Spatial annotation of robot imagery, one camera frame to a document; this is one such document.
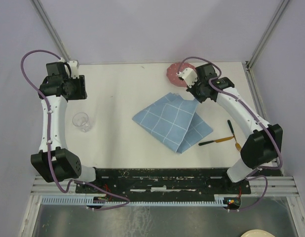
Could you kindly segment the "clear plastic cup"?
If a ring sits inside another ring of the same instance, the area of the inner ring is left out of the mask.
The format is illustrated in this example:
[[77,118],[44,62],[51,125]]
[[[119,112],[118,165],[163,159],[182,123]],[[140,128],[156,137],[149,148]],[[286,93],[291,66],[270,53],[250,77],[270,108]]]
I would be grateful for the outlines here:
[[90,119],[87,113],[79,112],[72,118],[73,125],[82,132],[89,132],[92,128]]

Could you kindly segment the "blue checked cloth placemat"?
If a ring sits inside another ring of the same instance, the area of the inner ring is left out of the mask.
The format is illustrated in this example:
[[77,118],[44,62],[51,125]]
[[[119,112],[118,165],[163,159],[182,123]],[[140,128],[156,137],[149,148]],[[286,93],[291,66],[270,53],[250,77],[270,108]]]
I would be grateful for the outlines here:
[[197,113],[199,102],[168,93],[132,120],[175,153],[183,153],[213,132]]

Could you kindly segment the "green handled gold fork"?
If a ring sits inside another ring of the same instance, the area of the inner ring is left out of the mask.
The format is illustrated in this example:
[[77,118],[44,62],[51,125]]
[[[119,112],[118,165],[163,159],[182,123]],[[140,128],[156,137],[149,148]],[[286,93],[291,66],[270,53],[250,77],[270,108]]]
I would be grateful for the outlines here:
[[229,128],[230,128],[230,131],[231,131],[231,133],[232,133],[232,135],[233,135],[233,138],[234,138],[234,140],[235,140],[235,147],[237,148],[237,150],[238,150],[239,152],[241,152],[241,145],[238,143],[238,141],[237,141],[237,139],[236,139],[236,136],[235,136],[234,129],[233,129],[233,126],[232,126],[232,124],[231,124],[231,121],[228,119],[227,122],[228,122],[228,125],[229,125]]

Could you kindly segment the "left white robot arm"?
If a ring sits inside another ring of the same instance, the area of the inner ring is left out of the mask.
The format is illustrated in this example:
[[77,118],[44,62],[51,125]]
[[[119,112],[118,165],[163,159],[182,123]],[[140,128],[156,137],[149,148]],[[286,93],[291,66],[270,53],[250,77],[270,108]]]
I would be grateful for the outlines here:
[[60,60],[46,65],[47,77],[39,87],[43,109],[41,144],[31,164],[48,183],[77,179],[87,182],[87,188],[97,193],[104,181],[96,176],[95,168],[81,164],[77,155],[68,150],[65,138],[65,114],[70,100],[87,97],[85,77],[78,72],[78,61]]

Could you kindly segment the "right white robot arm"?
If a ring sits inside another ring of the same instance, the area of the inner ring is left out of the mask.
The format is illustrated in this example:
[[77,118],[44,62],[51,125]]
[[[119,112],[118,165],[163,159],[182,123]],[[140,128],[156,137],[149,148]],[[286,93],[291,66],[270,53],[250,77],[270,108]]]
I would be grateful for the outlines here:
[[280,125],[272,125],[243,100],[234,83],[217,66],[208,63],[186,68],[178,77],[187,84],[187,91],[202,103],[206,99],[218,103],[241,128],[246,142],[240,150],[240,159],[227,170],[227,177],[221,180],[226,193],[233,193],[239,182],[252,175],[256,169],[267,168],[266,163],[279,160],[282,166],[281,144],[283,130]]

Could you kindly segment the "pink dotted plate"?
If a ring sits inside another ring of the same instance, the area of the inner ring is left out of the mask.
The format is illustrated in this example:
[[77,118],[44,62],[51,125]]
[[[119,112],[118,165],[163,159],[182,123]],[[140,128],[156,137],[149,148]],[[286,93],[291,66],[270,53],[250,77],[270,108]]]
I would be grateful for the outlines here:
[[[179,65],[180,65],[180,63],[171,64],[166,70],[166,76],[171,84],[173,84],[177,87],[187,87],[187,84],[185,83],[185,81],[180,80],[177,75]],[[183,71],[185,68],[191,68],[191,69],[195,70],[195,67],[192,64],[183,63],[182,66],[180,67],[180,72]]]

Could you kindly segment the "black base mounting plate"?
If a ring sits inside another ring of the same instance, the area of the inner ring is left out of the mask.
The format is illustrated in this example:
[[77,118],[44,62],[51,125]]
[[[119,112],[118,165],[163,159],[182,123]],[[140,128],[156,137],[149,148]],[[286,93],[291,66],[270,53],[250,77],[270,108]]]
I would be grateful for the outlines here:
[[131,201],[208,200],[214,195],[250,194],[247,181],[232,183],[226,168],[97,168],[92,185],[78,184],[79,194],[103,188]]

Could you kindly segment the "cream plate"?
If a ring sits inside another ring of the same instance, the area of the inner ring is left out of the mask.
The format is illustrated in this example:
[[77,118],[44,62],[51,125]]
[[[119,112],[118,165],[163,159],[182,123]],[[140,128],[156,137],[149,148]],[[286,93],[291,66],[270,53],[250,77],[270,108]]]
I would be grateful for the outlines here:
[[241,237],[275,237],[273,234],[259,229],[246,231]]

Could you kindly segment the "right aluminium frame post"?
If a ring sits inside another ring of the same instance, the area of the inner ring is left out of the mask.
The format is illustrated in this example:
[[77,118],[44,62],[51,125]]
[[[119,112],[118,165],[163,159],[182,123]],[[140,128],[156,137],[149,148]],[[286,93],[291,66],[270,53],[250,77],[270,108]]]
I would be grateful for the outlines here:
[[275,9],[274,14],[271,17],[271,20],[269,21],[262,37],[260,38],[257,46],[255,47],[251,58],[249,61],[246,63],[246,66],[248,69],[252,68],[255,63],[257,62],[259,56],[261,55],[263,49],[265,48],[267,42],[269,41],[272,33],[276,29],[277,25],[279,24],[281,18],[285,14],[285,11],[287,7],[290,4],[290,0],[281,0],[278,6]]

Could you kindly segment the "aluminium frame post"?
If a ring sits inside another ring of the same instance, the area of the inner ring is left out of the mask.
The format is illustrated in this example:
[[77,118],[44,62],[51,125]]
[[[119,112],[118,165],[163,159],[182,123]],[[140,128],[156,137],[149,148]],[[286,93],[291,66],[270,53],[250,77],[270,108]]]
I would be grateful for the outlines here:
[[51,37],[53,43],[55,44],[57,50],[59,51],[60,55],[66,60],[70,61],[71,56],[67,51],[65,45],[63,44],[59,34],[57,33],[56,28],[53,26],[50,17],[47,14],[47,11],[44,9],[44,6],[40,0],[30,0],[31,4],[33,5],[37,15],[40,17],[42,23],[44,24],[49,36]]
[[269,21],[262,37],[260,38],[257,46],[255,47],[251,58],[249,61],[246,63],[246,66],[248,69],[252,68],[255,63],[257,62],[259,56],[261,55],[263,49],[265,48],[267,42],[269,41],[272,33],[276,29],[277,25],[279,24],[281,18],[285,14],[285,11],[287,7],[290,4],[290,0],[281,0],[278,6],[275,9],[274,14],[271,17],[271,20]]

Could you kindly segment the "green handled gold knife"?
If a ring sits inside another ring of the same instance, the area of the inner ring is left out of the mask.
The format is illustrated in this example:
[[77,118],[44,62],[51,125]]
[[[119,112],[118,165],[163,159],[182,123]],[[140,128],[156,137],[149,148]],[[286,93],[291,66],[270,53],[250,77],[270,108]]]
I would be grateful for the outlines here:
[[228,141],[228,140],[231,140],[233,139],[234,137],[231,136],[231,137],[226,137],[226,138],[220,138],[220,139],[216,139],[216,140],[211,140],[211,141],[206,141],[206,142],[200,142],[198,143],[199,146],[204,146],[204,145],[207,145],[207,144],[211,144],[211,143],[221,143],[221,142],[224,142],[224,141]]

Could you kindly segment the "left aluminium frame post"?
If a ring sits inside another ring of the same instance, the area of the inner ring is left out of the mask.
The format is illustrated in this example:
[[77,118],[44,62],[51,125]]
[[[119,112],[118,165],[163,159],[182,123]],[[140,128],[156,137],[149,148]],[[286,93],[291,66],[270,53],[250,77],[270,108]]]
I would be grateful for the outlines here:
[[30,0],[31,4],[33,5],[37,15],[40,17],[42,23],[44,24],[49,36],[51,37],[53,43],[55,44],[57,50],[59,51],[60,55],[66,60],[70,61],[71,56],[67,51],[65,45],[63,44],[59,34],[57,33],[56,28],[53,26],[50,17],[47,14],[47,11],[44,9],[44,6],[40,0]]

